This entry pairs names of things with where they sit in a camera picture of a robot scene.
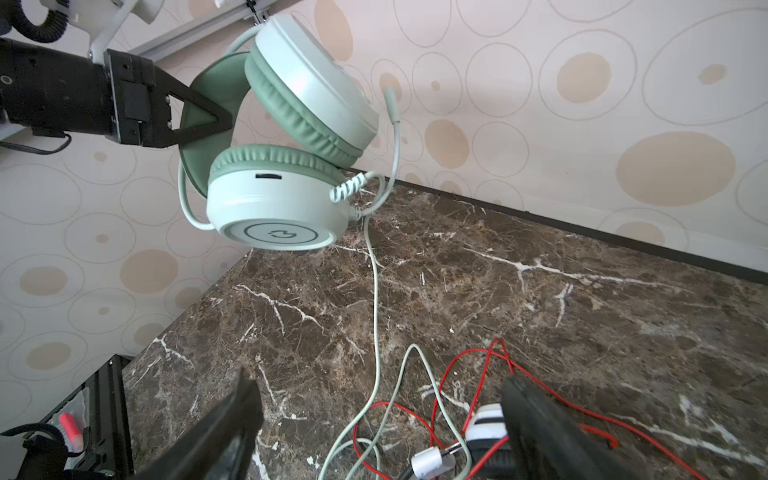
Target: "mint green headphones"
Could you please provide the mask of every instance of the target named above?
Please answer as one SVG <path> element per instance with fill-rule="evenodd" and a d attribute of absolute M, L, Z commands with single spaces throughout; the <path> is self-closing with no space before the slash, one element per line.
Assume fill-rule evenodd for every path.
<path fill-rule="evenodd" d="M 352 208 L 347 197 L 371 177 L 383 182 L 383 176 L 374 173 L 348 180 L 340 170 L 351 167 L 376 136 L 378 114 L 293 17 L 272 17 L 254 31 L 258 33 L 250 51 L 214 62 L 190 88 L 232 118 L 253 90 L 273 119 L 308 151 L 267 144 L 231 147 L 233 129 L 183 144 L 180 201 L 195 227 L 218 230 L 254 247 L 323 247 L 340 237 L 350 220 L 370 210 Z M 236 44 L 230 50 L 237 49 Z M 182 128 L 211 121 L 205 110 L 190 102 L 184 105 Z M 207 198 L 211 223 L 201 223 L 190 212 L 185 177 Z"/>

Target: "wallpaper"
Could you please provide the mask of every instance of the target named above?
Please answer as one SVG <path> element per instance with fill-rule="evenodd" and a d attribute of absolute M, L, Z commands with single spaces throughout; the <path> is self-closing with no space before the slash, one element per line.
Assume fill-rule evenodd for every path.
<path fill-rule="evenodd" d="M 249 26 L 191 48 L 218 55 Z M 190 83 L 200 69 L 185 55 L 160 65 Z M 235 142 L 254 142 L 238 124 Z M 72 137 L 45 157 L 0 149 L 0 430 L 39 420 L 113 354 L 139 353 L 249 251 L 187 222 L 177 147 Z M 187 192 L 205 219 L 205 200 Z"/>
<path fill-rule="evenodd" d="M 212 5 L 169 0 L 155 24 L 131 18 L 112 46 L 133 48 Z M 356 167 L 391 171 L 390 86 L 400 179 L 768 271 L 764 5 L 301 0 L 283 13 L 382 114 Z M 189 83 L 248 26 L 161 66 Z M 81 33 L 62 47 L 84 52 Z M 296 146 L 252 94 L 234 143 Z M 0 151 L 0 429 L 45 414 L 112 353 L 141 350 L 247 252 L 187 224 L 177 162 L 176 148 L 84 135 L 50 157 Z"/>
<path fill-rule="evenodd" d="M 382 114 L 356 167 L 768 271 L 768 9 L 716 0 L 302 0 Z M 273 122 L 256 119 L 262 137 Z"/>

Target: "ear cushion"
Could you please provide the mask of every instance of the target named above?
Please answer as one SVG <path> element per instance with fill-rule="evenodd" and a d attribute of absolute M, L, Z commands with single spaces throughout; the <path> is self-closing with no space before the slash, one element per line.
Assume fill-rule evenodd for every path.
<path fill-rule="evenodd" d="M 216 157 L 210 166 L 208 182 L 242 170 L 278 170 L 302 174 L 324 181 L 332 187 L 346 181 L 338 168 L 309 152 L 278 145 L 240 145 L 227 148 Z"/>
<path fill-rule="evenodd" d="M 240 104 L 250 90 L 248 80 L 243 74 L 245 61 L 249 56 L 250 54 L 244 51 L 215 61 L 194 79 L 190 88 L 227 109 L 233 119 L 237 118 Z M 214 118 L 202 108 L 191 102 L 184 103 L 181 113 L 182 128 L 203 125 L 213 120 Z M 232 145 L 232 133 L 233 130 L 230 129 L 179 145 L 181 163 L 187 177 L 203 197 L 208 195 L 211 164 L 217 154 Z"/>
<path fill-rule="evenodd" d="M 362 150 L 328 128 L 293 94 L 267 64 L 254 45 L 245 62 L 245 75 L 253 93 L 275 121 L 312 153 L 341 168 L 351 167 Z"/>

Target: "ear cup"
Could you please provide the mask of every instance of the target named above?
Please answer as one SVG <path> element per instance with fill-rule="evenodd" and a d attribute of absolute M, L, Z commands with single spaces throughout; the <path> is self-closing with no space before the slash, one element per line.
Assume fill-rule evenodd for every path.
<path fill-rule="evenodd" d="M 309 152 L 277 145 L 240 145 L 227 148 L 216 157 L 210 167 L 208 182 L 242 170 L 277 170 L 302 174 L 324 181 L 332 187 L 346 181 L 338 168 Z"/>
<path fill-rule="evenodd" d="M 245 74 L 253 93 L 275 121 L 312 153 L 341 168 L 351 167 L 362 150 L 328 128 L 293 94 L 267 64 L 254 45 L 245 62 Z"/>

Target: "marble countertop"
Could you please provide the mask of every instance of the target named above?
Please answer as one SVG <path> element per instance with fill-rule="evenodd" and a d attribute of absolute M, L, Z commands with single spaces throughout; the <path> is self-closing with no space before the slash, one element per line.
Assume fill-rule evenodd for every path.
<path fill-rule="evenodd" d="M 651 432 L 708 478 L 768 475 L 768 287 L 405 187 L 374 216 L 371 237 L 380 399 L 410 343 L 439 375 L 498 336 L 567 399 Z M 266 413 L 249 478 L 316 478 L 373 385 L 372 292 L 359 227 L 325 249 L 243 258 L 124 370 L 137 470 L 212 409 L 242 366 Z M 485 360 L 472 355 L 446 384 L 459 424 Z M 504 378 L 492 362 L 481 403 L 498 401 Z M 429 416 L 428 383 L 414 359 L 399 401 Z M 644 478 L 690 478 L 629 432 L 573 415 L 616 435 L 616 455 Z M 437 432 L 450 439 L 444 423 Z M 397 476 L 427 441 L 393 413 L 384 472 Z M 354 459 L 342 454 L 327 478 L 344 478 Z"/>

